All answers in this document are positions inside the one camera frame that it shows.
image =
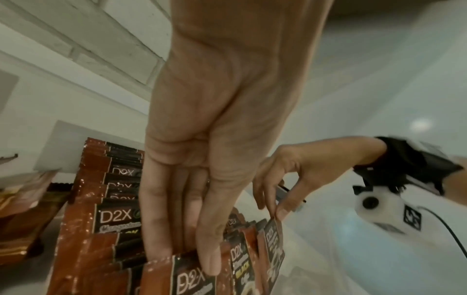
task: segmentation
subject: black cable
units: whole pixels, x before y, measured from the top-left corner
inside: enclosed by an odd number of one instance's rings
[[[456,234],[452,231],[452,229],[449,227],[449,225],[441,218],[439,217],[438,214],[434,213],[433,211],[431,211],[430,209],[428,208],[425,208],[425,207],[421,207],[421,206],[418,206],[419,209],[423,209],[425,211],[428,211],[429,213],[433,214],[436,218],[439,219],[439,221],[441,221],[442,224],[444,224],[444,226],[448,229],[449,233],[452,235],[452,237],[454,238],[454,240],[456,241],[457,245],[459,246],[459,248],[461,248],[461,251],[462,253],[464,254],[464,256],[466,257],[467,259],[467,251],[466,249],[464,248],[464,246],[462,245],[461,241],[457,238]]]

